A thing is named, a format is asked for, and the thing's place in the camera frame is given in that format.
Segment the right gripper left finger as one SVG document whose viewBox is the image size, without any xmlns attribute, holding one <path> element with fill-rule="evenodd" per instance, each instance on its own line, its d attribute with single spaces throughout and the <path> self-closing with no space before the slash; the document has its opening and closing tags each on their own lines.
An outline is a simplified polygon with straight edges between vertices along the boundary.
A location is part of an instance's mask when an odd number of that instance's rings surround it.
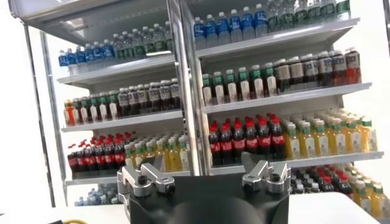
<svg viewBox="0 0 390 224">
<path fill-rule="evenodd" d="M 123 186 L 125 193 L 132 192 L 135 197 L 148 197 L 155 189 L 160 194 L 173 194 L 176 190 L 175 179 L 160 171 L 161 155 L 147 158 L 138 169 L 124 166 L 117 172 L 118 186 Z"/>
</svg>

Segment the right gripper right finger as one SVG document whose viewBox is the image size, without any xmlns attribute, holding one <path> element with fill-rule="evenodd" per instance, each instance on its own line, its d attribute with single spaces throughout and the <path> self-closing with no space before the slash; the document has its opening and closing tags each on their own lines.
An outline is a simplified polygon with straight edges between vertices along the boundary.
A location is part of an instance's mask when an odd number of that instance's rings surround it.
<svg viewBox="0 0 390 224">
<path fill-rule="evenodd" d="M 265 190 L 269 194 L 291 192 L 291 168 L 284 161 L 270 163 L 260 155 L 242 152 L 241 162 L 246 173 L 241 186 L 245 193 L 253 194 Z"/>
</svg>

